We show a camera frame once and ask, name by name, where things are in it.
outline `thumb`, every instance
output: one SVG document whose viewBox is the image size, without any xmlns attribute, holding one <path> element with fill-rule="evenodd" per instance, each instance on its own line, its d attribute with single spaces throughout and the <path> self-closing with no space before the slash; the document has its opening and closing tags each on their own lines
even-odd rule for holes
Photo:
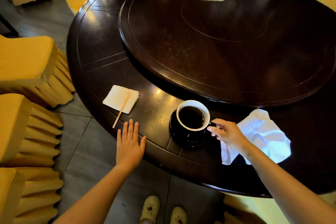
<svg viewBox="0 0 336 224">
<path fill-rule="evenodd" d="M 140 150 L 142 151 L 142 153 L 145 152 L 145 148 L 146 148 L 146 136 L 143 136 L 140 142 Z"/>
<path fill-rule="evenodd" d="M 219 137 L 225 137 L 225 132 L 219 128 L 216 127 L 207 127 L 207 129 L 211 132 L 214 133 L 216 136 Z"/>
</svg>

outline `person's left hand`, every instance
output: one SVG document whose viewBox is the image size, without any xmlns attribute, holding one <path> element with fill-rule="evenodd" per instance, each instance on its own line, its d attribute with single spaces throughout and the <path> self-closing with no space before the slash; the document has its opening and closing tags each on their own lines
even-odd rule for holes
<svg viewBox="0 0 336 224">
<path fill-rule="evenodd" d="M 139 123 L 135 123 L 133 131 L 133 120 L 129 120 L 129 126 L 128 122 L 125 122 L 123 134 L 121 135 L 120 129 L 117 134 L 117 166 L 131 173 L 140 164 L 145 147 L 145 136 L 139 145 Z"/>
</svg>

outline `forearm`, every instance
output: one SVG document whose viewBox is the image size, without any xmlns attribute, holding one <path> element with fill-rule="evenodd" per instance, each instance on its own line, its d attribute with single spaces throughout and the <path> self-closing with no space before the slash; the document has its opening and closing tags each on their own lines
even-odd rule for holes
<svg viewBox="0 0 336 224">
<path fill-rule="evenodd" d="M 116 194 L 129 174 L 125 168 L 115 166 L 54 223 L 103 224 Z"/>
<path fill-rule="evenodd" d="M 243 152 L 290 223 L 329 224 L 336 220 L 336 210 L 256 146 L 251 144 L 245 147 Z"/>
</svg>

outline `person's right arm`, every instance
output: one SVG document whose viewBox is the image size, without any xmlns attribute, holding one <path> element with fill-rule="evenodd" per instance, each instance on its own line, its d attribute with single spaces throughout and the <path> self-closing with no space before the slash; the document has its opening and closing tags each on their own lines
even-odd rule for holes
<svg viewBox="0 0 336 224">
<path fill-rule="evenodd" d="M 283 214 L 292 224 L 336 223 L 336 210 L 247 140 L 234 122 L 213 120 L 213 136 L 246 157 Z"/>
</svg>

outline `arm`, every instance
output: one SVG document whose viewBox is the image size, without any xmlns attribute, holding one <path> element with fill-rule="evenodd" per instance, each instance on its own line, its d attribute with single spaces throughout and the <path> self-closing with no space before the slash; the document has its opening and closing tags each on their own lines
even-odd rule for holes
<svg viewBox="0 0 336 224">
<path fill-rule="evenodd" d="M 123 134 L 118 130 L 116 166 L 89 192 L 78 200 L 54 223 L 103 224 L 116 194 L 131 172 L 139 165 L 146 146 L 146 137 L 139 146 L 139 124 L 133 131 L 133 120 L 124 123 Z"/>
<path fill-rule="evenodd" d="M 212 136 L 246 157 L 271 193 L 283 214 L 292 224 L 329 224 L 336 220 L 336 210 L 274 163 L 229 121 L 215 119 L 216 127 L 208 127 Z"/>
</svg>

